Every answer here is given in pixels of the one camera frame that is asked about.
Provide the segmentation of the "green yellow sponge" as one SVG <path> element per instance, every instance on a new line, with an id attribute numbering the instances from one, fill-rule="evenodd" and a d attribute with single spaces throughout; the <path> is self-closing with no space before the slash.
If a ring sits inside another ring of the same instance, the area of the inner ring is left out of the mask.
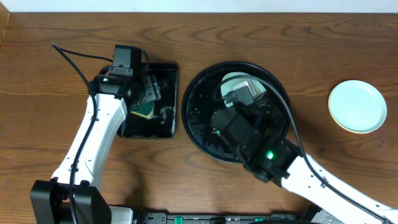
<path id="1" fill-rule="evenodd" d="M 137 103 L 132 105 L 130 113 L 145 119 L 151 119 L 154 114 L 154 102 L 151 101 L 149 103 Z"/>

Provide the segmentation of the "yellow plate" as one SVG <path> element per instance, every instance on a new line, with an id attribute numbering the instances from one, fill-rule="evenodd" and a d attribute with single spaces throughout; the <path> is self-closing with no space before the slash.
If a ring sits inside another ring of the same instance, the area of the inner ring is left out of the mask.
<path id="1" fill-rule="evenodd" d="M 352 130 L 352 129 L 349 129 L 349 128 L 343 126 L 341 123 L 339 123 L 339 122 L 337 121 L 335 115 L 332 113 L 332 110 L 331 110 L 330 108 L 329 108 L 329 114 L 330 114 L 330 116 L 331 116 L 331 118 L 332 118 L 334 124 L 336 124 L 338 127 L 340 127 L 341 129 L 344 129 L 345 131 L 358 134 L 358 132 L 356 132 L 356 131 L 354 131 L 354 130 Z"/>

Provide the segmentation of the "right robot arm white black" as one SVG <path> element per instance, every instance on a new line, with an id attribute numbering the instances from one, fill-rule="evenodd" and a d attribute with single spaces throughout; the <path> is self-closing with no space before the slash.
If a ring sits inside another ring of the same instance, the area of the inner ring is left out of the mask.
<path id="1" fill-rule="evenodd" d="M 264 133 L 254 115 L 226 108 L 212 117 L 211 125 L 260 181 L 306 198 L 343 223 L 397 223 L 396 209 L 335 177 L 305 153 L 301 144 Z"/>

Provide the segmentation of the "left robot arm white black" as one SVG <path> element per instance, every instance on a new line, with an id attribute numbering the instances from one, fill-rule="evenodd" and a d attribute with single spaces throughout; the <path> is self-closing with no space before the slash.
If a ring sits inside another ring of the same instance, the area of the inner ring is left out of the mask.
<path id="1" fill-rule="evenodd" d="M 86 111 L 73 143 L 49 181 L 35 181 L 30 199 L 37 223 L 132 223 L 134 211 L 109 205 L 100 193 L 104 165 L 126 118 L 159 100 L 154 75 L 97 75 L 87 83 Z"/>

